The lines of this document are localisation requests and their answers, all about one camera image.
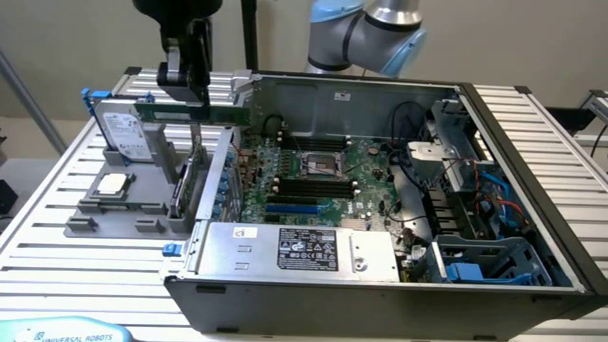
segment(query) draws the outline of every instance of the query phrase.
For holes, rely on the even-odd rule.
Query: power supply label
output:
[[[280,269],[337,271],[336,231],[281,228],[276,264]]]

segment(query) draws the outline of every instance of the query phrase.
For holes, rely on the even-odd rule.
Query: green circuit board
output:
[[[350,147],[341,152],[316,152],[310,150],[282,150],[270,139],[252,136],[242,143],[242,151],[254,151],[256,158],[248,158],[241,173],[244,179],[244,210],[241,222],[262,223],[266,212],[266,197],[272,193],[272,179],[276,175],[294,180],[356,180],[361,192],[353,199],[320,197],[317,214],[276,214],[280,224],[340,227],[344,219],[362,219],[369,230],[384,230],[384,217],[378,214],[378,205],[385,208],[394,203],[397,195],[394,185],[386,181],[388,153],[381,151],[381,142],[370,139],[353,139]],[[338,159],[340,172],[326,175],[317,171],[302,174],[305,156],[333,157]]]

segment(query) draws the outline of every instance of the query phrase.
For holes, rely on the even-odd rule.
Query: white wall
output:
[[[300,71],[312,0],[260,0],[260,68]],[[429,37],[409,78],[526,85],[546,105],[608,89],[608,1],[421,0]],[[213,17],[216,70],[244,67],[240,2]],[[129,0],[1,0],[0,46],[46,114],[86,118],[82,87],[164,58],[157,24]],[[0,116],[26,115],[0,82]]]

